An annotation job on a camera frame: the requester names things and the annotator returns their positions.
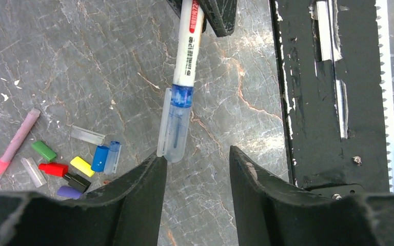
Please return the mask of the white marker red label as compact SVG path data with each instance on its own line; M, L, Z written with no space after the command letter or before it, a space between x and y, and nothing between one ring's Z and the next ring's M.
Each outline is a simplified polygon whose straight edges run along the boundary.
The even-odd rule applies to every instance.
M197 0L182 1L178 50L173 75L174 86L193 87L204 12Z

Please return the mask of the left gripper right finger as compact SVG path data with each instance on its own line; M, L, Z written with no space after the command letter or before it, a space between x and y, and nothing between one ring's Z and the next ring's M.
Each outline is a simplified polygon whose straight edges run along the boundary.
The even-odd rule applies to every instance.
M236 146L229 170L239 245L394 245L394 194L320 196L263 169Z

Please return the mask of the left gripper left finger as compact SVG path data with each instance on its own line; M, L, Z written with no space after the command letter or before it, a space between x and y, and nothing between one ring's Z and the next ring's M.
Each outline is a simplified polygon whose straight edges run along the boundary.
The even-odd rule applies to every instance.
M0 245L156 245L166 178L151 154L80 199L0 191Z

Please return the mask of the solid blue pen cap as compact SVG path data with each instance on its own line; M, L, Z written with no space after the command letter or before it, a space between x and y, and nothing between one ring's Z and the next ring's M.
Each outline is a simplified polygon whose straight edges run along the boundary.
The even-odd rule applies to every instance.
M107 146L97 146L92 164L91 164L91 170L94 172L103 172L105 168L105 163L107 160L109 148Z

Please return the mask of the clear blue-tinted pen cap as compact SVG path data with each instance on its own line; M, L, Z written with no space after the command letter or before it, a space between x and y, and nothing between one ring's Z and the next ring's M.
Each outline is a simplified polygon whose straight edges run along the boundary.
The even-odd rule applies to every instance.
M170 163L184 157L192 99L193 87L173 85L165 91L156 154Z

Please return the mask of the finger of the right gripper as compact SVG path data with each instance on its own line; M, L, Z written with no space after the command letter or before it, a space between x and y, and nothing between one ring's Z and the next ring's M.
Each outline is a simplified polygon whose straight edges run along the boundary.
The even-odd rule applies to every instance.
M185 21L180 25L180 35L191 35L206 30L209 22L217 37L231 35L235 29L237 1L234 0L202 0L188 1L185 10Z

